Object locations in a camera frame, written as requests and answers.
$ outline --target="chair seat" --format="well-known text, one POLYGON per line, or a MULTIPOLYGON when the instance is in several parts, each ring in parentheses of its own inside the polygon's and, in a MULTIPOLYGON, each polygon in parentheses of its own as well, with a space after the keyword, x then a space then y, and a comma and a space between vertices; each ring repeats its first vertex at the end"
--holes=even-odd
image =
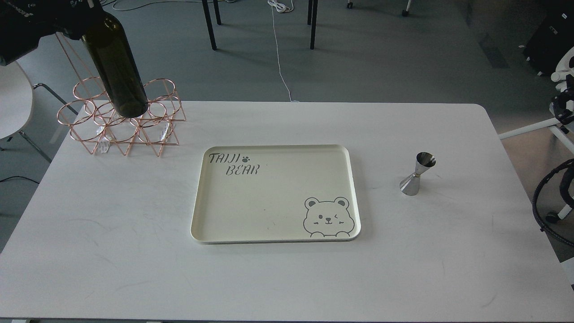
POLYGON ((0 139, 26 125, 32 104, 32 85, 20 65, 0 66, 0 139))

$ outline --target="tray rim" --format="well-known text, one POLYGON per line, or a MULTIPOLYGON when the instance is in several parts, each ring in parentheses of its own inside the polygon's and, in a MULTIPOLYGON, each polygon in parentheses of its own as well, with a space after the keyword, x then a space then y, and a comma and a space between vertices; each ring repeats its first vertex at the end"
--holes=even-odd
POLYGON ((355 181, 354 181, 354 176, 353 176, 353 172, 352 172, 352 165, 351 165, 351 158, 349 155, 349 151, 348 149, 340 144, 301 144, 301 145, 292 145, 292 144, 286 144, 286 145, 235 145, 235 146, 213 146, 210 147, 208 149, 205 150, 205 152, 202 155, 201 158, 201 169, 200 169, 200 175, 199 175, 199 180, 197 181, 197 188, 196 188, 196 194, 195 194, 195 203, 193 204, 193 210, 192 210, 192 219, 191 219, 191 224, 189 226, 189 231, 190 234, 192 236, 192 238, 197 241, 200 244, 204 244, 204 245, 210 245, 210 244, 259 244, 259 243, 314 243, 314 242, 338 242, 338 241, 352 241, 355 240, 357 238, 357 236, 359 235, 359 233, 361 232, 362 226, 361 226, 361 222, 360 222, 360 213, 359 213, 359 206, 357 203, 357 198, 356 198, 356 189, 355 189, 355 181), (215 149, 215 148, 219 148, 219 149, 231 149, 231 148, 240 148, 240 149, 249 149, 249 148, 266 148, 266 147, 277 147, 278 149, 289 149, 289 148, 309 148, 312 149, 313 147, 321 147, 321 148, 326 148, 326 147, 337 147, 339 149, 341 149, 341 151, 343 152, 345 159, 347 161, 347 172, 348 172, 348 178, 349 178, 349 185, 352 188, 351 190, 351 199, 353 201, 353 210, 355 213, 355 228, 354 228, 354 233, 352 236, 348 237, 348 238, 322 238, 322 239, 274 239, 274 240, 202 240, 197 238, 196 236, 193 235, 193 219, 196 216, 195 210, 197 209, 197 205, 198 205, 198 198, 197 195, 199 194, 199 187, 201 186, 202 183, 202 178, 203 175, 205 174, 204 167, 206 167, 205 164, 205 157, 208 155, 208 153, 215 149))

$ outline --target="white cable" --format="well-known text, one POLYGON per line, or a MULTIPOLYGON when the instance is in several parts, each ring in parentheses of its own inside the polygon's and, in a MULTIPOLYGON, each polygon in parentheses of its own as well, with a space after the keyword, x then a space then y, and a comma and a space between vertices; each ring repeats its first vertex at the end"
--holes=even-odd
POLYGON ((283 85, 285 85, 285 88, 287 89, 287 93, 289 94, 289 102, 299 102, 299 101, 295 101, 291 98, 291 90, 287 86, 287 83, 285 83, 285 79, 283 78, 283 75, 281 74, 281 63, 279 62, 279 43, 277 42, 277 32, 275 31, 275 14, 273 13, 273 8, 271 8, 271 16, 273 17, 273 34, 275 35, 275 48, 277 49, 277 65, 279 66, 279 76, 281 77, 281 80, 283 81, 283 85))
POLYGON ((293 9, 295 9, 295 6, 293 6, 293 0, 291 0, 291 8, 287 7, 283 3, 277 2, 277 0, 267 0, 267 4, 274 7, 279 13, 292 12, 293 9))

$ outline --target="bear face illustration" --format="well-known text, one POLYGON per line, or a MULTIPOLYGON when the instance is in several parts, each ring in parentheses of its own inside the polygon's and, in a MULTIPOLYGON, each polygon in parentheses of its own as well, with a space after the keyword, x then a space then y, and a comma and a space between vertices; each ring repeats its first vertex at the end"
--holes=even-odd
POLYGON ((355 221, 349 214, 349 201, 337 197, 334 201, 319 201, 314 197, 305 200, 307 217, 303 228, 311 236, 346 236, 355 228, 355 221))

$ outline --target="bear ear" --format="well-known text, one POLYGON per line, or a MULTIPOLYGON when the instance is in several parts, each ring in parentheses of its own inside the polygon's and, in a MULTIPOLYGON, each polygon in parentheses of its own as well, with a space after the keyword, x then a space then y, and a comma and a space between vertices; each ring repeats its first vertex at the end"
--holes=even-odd
POLYGON ((314 197, 310 197, 308 199, 305 200, 305 207, 307 208, 307 210, 309 210, 313 205, 319 203, 319 200, 314 198, 314 197))
POLYGON ((349 201, 344 197, 337 197, 333 202, 341 205, 345 209, 349 207, 349 201))

